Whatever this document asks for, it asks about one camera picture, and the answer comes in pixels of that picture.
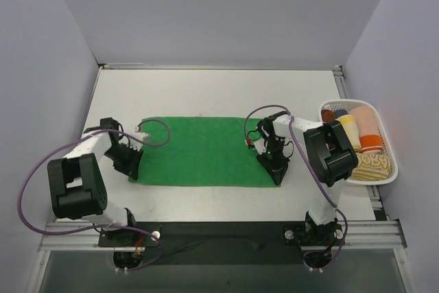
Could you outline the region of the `green cloth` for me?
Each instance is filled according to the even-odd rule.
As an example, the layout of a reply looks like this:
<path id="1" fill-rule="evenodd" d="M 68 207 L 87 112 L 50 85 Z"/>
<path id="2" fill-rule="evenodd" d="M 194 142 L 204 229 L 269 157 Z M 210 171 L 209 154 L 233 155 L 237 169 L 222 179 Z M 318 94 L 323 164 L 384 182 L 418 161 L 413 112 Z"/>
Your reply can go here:
<path id="1" fill-rule="evenodd" d="M 143 124 L 154 147 L 143 147 L 138 185 L 273 188 L 274 181 L 248 148 L 244 130 L 257 119 L 161 117 Z"/>

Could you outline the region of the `yellow cream towel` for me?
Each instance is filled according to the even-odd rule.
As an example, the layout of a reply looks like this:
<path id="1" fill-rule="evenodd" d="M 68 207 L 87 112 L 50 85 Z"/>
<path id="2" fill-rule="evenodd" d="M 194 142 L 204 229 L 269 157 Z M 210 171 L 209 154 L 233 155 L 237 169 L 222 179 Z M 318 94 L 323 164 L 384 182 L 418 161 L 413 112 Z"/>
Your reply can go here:
<path id="1" fill-rule="evenodd" d="M 354 116 L 347 114 L 345 116 L 337 118 L 337 120 L 341 123 L 354 151 L 359 152 L 361 150 L 361 142 L 359 139 L 359 130 L 357 127 L 357 122 Z"/>

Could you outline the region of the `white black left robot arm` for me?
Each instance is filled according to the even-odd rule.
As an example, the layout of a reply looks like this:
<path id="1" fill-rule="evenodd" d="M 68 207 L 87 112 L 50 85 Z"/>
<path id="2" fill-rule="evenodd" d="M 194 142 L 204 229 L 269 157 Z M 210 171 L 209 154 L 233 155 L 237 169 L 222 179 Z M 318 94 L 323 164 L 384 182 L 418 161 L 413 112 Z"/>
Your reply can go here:
<path id="1" fill-rule="evenodd" d="M 127 143 L 121 142 L 120 136 L 117 120 L 101 119 L 100 125 L 84 131 L 72 151 L 48 162 L 47 173 L 52 209 L 58 219 L 109 226 L 121 245 L 131 246 L 139 237 L 136 220 L 129 209 L 109 201 L 99 161 L 107 157 L 117 172 L 136 180 L 142 146 L 149 134 L 137 128 Z"/>

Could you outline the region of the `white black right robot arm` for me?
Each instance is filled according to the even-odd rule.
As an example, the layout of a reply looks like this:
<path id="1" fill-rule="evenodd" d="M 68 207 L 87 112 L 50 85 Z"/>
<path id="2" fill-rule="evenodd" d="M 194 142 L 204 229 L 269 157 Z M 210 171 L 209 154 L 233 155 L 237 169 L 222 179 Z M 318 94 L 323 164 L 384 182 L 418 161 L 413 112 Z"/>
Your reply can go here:
<path id="1" fill-rule="evenodd" d="M 341 191 L 358 165 L 342 124 L 295 118 L 282 111 L 260 120 L 257 132 L 261 137 L 252 143 L 257 160 L 276 186 L 287 173 L 289 157 L 284 155 L 284 147 L 291 142 L 320 190 L 305 216 L 305 239 L 318 245 L 328 236 L 336 237 Z"/>

